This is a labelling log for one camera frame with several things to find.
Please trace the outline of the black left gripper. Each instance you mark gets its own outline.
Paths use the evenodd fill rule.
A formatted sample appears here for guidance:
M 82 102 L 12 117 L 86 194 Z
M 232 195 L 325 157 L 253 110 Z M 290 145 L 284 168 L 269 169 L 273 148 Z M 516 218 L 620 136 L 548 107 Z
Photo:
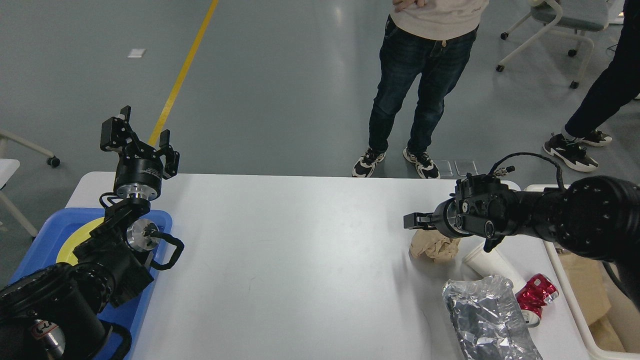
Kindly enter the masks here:
M 148 155 L 148 145 L 141 141 L 130 125 L 131 106 L 126 105 L 119 116 L 102 123 L 99 148 L 103 152 L 119 153 L 113 192 L 119 198 L 142 198 L 148 201 L 162 194 L 162 178 L 168 180 L 178 174 L 180 153 L 170 145 L 170 130 L 165 129 L 158 139 L 158 157 Z M 164 157 L 164 167 L 159 157 Z

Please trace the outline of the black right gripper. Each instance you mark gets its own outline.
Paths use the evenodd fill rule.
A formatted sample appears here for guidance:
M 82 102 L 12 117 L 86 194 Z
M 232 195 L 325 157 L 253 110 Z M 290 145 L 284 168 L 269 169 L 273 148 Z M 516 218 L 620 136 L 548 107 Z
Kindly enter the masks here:
M 434 212 L 413 212 L 403 216 L 403 228 L 407 230 L 435 230 L 450 239 L 470 237 L 468 233 L 457 227 L 457 206 L 455 198 L 440 203 Z

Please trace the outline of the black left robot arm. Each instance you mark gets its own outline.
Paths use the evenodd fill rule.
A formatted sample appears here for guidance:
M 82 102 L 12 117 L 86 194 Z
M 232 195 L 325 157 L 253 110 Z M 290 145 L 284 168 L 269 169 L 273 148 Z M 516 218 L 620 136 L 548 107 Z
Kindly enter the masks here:
M 121 343 L 110 359 L 123 360 L 131 331 L 99 314 L 139 296 L 154 281 L 150 269 L 166 271 L 181 257 L 185 244 L 146 219 L 162 180 L 178 173 L 179 152 L 167 129 L 159 148 L 139 139 L 130 116 L 126 105 L 102 123 L 100 149 L 117 153 L 118 166 L 100 201 L 102 223 L 73 248 L 77 264 L 51 264 L 1 290 L 3 360 L 93 360 L 114 334 Z

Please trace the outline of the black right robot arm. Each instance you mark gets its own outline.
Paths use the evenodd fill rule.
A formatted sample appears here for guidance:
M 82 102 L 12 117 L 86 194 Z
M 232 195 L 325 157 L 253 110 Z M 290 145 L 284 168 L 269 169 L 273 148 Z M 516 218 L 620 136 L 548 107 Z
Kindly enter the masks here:
M 640 291 L 640 189 L 638 183 L 597 175 L 569 187 L 554 162 L 556 187 L 510 189 L 501 177 L 515 170 L 496 162 L 487 174 L 466 174 L 450 198 L 432 212 L 403 217 L 409 230 L 436 230 L 461 239 L 484 239 L 489 253 L 505 237 L 526 235 L 559 244 L 575 255 L 614 264 L 621 289 L 634 306 Z

